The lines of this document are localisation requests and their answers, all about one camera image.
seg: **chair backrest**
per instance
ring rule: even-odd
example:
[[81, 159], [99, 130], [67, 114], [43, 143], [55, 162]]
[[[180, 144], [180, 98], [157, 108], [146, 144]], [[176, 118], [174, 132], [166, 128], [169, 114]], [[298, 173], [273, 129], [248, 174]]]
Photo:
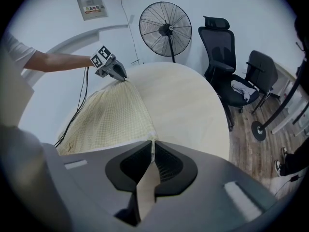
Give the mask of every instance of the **chair backrest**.
[[[198, 32], [207, 50], [209, 61], [219, 61], [235, 70], [235, 37], [233, 32], [228, 30], [228, 21], [223, 18], [204, 17], [205, 27], [200, 27]], [[205, 77], [212, 73], [213, 68], [209, 66], [205, 72]]]
[[246, 80], [253, 83], [259, 90], [267, 93], [278, 79], [277, 69], [274, 60], [258, 51], [252, 51], [249, 56], [250, 64], [260, 67], [265, 72], [254, 69], [254, 72], [249, 76], [249, 71], [252, 67], [248, 65]]

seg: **chair seat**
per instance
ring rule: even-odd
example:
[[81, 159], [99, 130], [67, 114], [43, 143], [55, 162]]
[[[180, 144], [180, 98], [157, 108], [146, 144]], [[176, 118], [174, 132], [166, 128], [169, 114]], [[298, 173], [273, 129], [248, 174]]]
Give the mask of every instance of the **chair seat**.
[[246, 102], [243, 95], [232, 89], [231, 82], [233, 80], [240, 82], [247, 87], [255, 89], [253, 85], [235, 74], [226, 75], [223, 78], [220, 77], [220, 79], [216, 81], [214, 89], [218, 95], [220, 95], [222, 102], [229, 106], [245, 106], [254, 102], [259, 97], [259, 92], [255, 89], [256, 91], [250, 96], [248, 102]]

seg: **wooden floor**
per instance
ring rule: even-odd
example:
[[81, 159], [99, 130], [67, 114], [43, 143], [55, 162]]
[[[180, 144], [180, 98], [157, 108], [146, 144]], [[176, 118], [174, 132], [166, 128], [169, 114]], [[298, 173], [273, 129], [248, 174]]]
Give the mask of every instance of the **wooden floor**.
[[[258, 109], [254, 115], [251, 114], [259, 99], [254, 103], [244, 107], [244, 112], [240, 114], [237, 108], [230, 107], [235, 126], [230, 132], [230, 155], [229, 161], [262, 183], [272, 193], [276, 193], [283, 184], [293, 175], [278, 177], [274, 169], [274, 160], [282, 160], [281, 148], [286, 147], [293, 153], [306, 139], [304, 133], [294, 137], [294, 133], [299, 130], [298, 123], [294, 126], [288, 123], [276, 134], [271, 130], [275, 128], [287, 115], [286, 109], [267, 127], [267, 137], [263, 142], [255, 139], [251, 131], [251, 124], [257, 120], [261, 123], [277, 110], [280, 103], [277, 99], [269, 97], [262, 108]], [[302, 179], [293, 183], [288, 182], [276, 195], [281, 198], [299, 185]]]

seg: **electrical panel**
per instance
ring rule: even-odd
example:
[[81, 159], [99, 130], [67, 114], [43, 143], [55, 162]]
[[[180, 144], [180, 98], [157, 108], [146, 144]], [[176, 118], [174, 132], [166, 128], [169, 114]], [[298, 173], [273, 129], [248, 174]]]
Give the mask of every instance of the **electrical panel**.
[[84, 21], [94, 18], [107, 17], [102, 0], [77, 0]]

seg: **cloth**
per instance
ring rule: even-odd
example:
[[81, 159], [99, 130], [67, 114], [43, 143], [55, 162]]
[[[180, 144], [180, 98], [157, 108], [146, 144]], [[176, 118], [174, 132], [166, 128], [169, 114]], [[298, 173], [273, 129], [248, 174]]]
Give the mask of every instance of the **cloth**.
[[126, 80], [87, 99], [57, 150], [60, 155], [75, 154], [146, 140], [153, 141], [154, 150], [157, 139], [139, 92]]
[[36, 52], [32, 47], [28, 47], [19, 42], [10, 32], [5, 32], [3, 35], [3, 44], [8, 51], [11, 59], [14, 61], [15, 66], [22, 71], [24, 66]]
[[233, 80], [231, 82], [231, 87], [234, 91], [236, 91], [237, 93], [243, 95], [243, 98], [246, 102], [248, 102], [250, 100], [250, 96], [256, 92], [256, 90], [254, 88], [250, 88], [247, 87], [246, 85]]
[[285, 157], [285, 164], [280, 170], [281, 176], [295, 174], [309, 166], [309, 138], [294, 152]]

